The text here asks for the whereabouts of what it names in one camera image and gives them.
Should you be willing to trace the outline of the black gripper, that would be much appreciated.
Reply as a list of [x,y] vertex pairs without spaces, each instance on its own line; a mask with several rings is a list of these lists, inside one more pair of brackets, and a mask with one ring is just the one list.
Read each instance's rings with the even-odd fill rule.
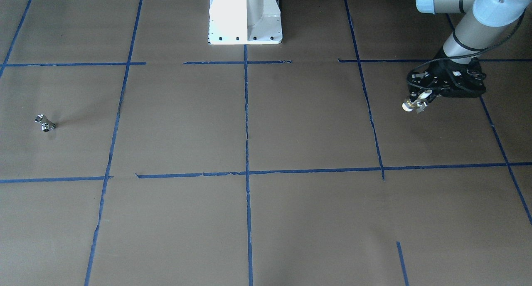
[[[431,63],[424,72],[410,71],[407,74],[407,87],[410,97],[414,100],[417,114],[428,106],[427,100],[442,97],[480,97],[486,92],[482,71],[477,58],[468,64],[442,60]],[[424,91],[431,90],[429,96],[420,96]]]

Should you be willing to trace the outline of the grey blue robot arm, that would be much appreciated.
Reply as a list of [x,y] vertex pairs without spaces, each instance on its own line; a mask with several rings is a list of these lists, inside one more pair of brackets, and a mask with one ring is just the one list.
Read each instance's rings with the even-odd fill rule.
[[486,92],[479,56],[502,45],[500,36],[508,26],[520,25],[531,0],[416,0],[419,12],[461,13],[433,60],[406,77],[409,95],[404,111],[420,113],[437,97],[476,98]]

